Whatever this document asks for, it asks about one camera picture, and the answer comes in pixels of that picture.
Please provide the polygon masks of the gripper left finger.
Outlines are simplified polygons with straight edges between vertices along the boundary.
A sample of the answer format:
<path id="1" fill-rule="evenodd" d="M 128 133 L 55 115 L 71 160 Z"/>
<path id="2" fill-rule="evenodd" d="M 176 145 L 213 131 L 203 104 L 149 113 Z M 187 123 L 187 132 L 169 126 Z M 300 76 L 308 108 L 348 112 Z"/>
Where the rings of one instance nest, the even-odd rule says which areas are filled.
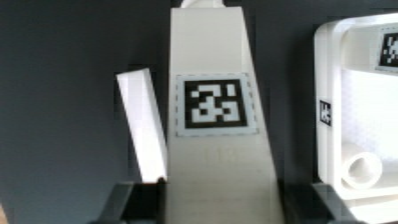
<path id="1" fill-rule="evenodd" d="M 165 224 L 167 182 L 114 185 L 100 217 L 89 224 Z"/>

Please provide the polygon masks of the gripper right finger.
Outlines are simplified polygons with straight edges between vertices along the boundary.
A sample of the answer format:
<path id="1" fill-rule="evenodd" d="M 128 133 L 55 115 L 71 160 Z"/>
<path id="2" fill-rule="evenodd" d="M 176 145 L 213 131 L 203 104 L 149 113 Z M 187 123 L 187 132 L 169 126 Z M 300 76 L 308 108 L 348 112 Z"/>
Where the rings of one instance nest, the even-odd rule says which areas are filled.
<path id="1" fill-rule="evenodd" d="M 279 182 L 286 224 L 368 224 L 350 212 L 332 186 Z"/>

